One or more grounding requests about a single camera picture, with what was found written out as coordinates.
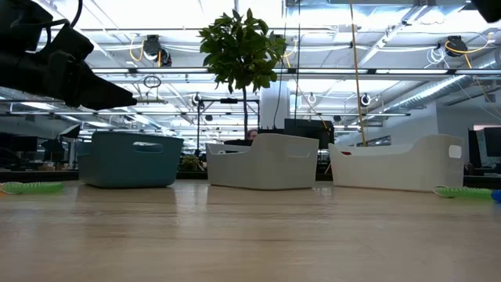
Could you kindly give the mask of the black computer monitor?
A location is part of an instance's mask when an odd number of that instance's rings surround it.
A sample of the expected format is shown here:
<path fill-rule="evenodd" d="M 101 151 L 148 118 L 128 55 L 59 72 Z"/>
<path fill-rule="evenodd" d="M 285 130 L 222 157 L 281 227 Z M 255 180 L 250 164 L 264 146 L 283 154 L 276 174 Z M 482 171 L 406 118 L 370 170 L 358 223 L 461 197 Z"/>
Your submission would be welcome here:
<path fill-rule="evenodd" d="M 38 149 L 37 136 L 14 136 L 11 150 L 16 152 L 35 152 Z"/>
<path fill-rule="evenodd" d="M 501 128 L 484 128 L 488 157 L 501 157 Z"/>

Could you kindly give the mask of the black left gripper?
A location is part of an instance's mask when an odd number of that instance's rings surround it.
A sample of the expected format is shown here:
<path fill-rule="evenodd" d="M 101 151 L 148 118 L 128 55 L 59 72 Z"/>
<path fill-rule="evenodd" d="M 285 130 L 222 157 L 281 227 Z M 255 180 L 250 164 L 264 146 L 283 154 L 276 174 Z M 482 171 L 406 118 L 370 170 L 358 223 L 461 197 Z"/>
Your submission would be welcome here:
<path fill-rule="evenodd" d="M 92 110 L 137 104 L 126 89 L 98 77 L 78 57 L 63 51 L 13 53 L 0 51 L 0 86 L 61 99 Z"/>

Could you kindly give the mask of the white plastic bin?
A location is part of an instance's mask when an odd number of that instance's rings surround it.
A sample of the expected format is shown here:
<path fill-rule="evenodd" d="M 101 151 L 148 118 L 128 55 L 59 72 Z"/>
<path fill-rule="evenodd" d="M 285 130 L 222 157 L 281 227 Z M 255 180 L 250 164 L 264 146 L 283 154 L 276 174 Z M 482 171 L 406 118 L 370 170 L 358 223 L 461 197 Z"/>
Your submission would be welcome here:
<path fill-rule="evenodd" d="M 463 185 L 463 140 L 454 136 L 424 136 L 391 146 L 331 143 L 329 152 L 335 186 L 431 192 L 437 186 Z"/>

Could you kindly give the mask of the teal plastic bin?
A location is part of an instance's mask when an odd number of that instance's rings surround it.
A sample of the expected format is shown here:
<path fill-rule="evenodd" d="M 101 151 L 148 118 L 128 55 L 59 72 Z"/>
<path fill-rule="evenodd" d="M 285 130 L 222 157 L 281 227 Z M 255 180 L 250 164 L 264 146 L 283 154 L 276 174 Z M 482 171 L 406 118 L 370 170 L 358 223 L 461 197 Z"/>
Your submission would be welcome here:
<path fill-rule="evenodd" d="M 100 188 L 166 187 L 175 182 L 183 140 L 128 132 L 96 132 L 77 157 L 79 179 Z"/>

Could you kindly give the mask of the black background rack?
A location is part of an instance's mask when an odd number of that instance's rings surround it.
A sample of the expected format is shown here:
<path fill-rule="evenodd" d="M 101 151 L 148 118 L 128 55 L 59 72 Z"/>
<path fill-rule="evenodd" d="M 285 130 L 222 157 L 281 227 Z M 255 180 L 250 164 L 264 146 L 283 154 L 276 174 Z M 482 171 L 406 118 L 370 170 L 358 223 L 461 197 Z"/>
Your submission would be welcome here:
<path fill-rule="evenodd" d="M 244 108 L 244 133 L 247 132 L 247 122 L 248 122 L 248 113 L 247 111 L 250 110 L 252 111 L 258 118 L 258 125 L 260 125 L 261 121 L 261 105 L 259 99 L 251 99 L 251 100 L 245 100 L 245 99 L 237 99 L 237 98 L 221 98 L 221 99 L 202 99 L 198 98 L 198 104 L 196 105 L 196 149 L 195 149 L 195 155 L 198 156 L 200 154 L 200 117 L 202 113 L 205 110 L 208 110 L 214 103 L 220 103 L 220 104 L 237 104 L 237 103 L 243 103 L 243 108 Z M 201 104 L 208 102 L 209 104 L 204 108 L 204 110 L 201 110 Z M 252 102 L 257 104 L 257 110 L 254 110 L 252 107 L 248 106 L 247 103 Z"/>

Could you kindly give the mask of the small background plant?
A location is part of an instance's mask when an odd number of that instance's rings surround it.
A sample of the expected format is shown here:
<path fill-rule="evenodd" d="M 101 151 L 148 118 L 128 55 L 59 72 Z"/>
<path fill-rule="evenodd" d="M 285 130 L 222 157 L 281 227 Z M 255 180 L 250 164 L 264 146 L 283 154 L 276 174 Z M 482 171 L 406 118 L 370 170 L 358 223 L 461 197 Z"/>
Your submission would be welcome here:
<path fill-rule="evenodd" d="M 179 164 L 179 170 L 182 172 L 202 171 L 199 159 L 195 155 L 183 155 Z"/>

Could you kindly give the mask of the grey plastic bin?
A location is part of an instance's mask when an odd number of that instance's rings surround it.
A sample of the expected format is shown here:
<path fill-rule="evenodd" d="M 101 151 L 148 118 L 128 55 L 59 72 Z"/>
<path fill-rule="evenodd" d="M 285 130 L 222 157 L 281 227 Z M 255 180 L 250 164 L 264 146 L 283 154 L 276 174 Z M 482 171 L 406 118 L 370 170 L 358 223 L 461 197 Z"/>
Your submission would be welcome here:
<path fill-rule="evenodd" d="M 258 135 L 250 146 L 208 143 L 208 181 L 251 190 L 309 189 L 318 149 L 317 139 L 272 133 Z"/>

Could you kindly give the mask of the green spring keychain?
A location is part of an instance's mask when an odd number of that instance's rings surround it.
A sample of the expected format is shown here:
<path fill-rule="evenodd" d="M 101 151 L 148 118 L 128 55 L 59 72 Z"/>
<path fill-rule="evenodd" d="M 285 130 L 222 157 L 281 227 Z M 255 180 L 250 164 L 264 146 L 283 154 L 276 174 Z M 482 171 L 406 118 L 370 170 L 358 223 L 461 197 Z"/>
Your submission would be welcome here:
<path fill-rule="evenodd" d="M 447 187 L 447 186 L 437 186 L 433 189 L 433 192 L 440 197 L 445 198 L 455 198 L 455 197 L 468 197 L 477 199 L 491 199 L 492 191 L 490 189 L 483 188 L 470 188 L 470 187 Z"/>
<path fill-rule="evenodd" d="M 64 188 L 62 183 L 35 182 L 35 183 L 0 183 L 0 191 L 7 194 L 26 193 L 55 193 Z"/>

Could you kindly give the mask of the green leafy plant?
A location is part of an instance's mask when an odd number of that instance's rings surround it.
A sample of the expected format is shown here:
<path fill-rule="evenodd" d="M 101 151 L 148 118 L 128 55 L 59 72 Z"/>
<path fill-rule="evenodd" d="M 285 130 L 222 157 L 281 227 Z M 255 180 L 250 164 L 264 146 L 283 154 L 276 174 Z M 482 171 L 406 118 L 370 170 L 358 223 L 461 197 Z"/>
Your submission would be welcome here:
<path fill-rule="evenodd" d="M 242 16 L 236 10 L 226 13 L 199 30 L 203 65 L 215 76 L 217 85 L 227 85 L 229 93 L 240 90 L 247 102 L 247 89 L 268 89 L 277 81 L 275 66 L 283 61 L 286 39 L 269 30 L 268 24 L 254 17 L 252 10 Z"/>

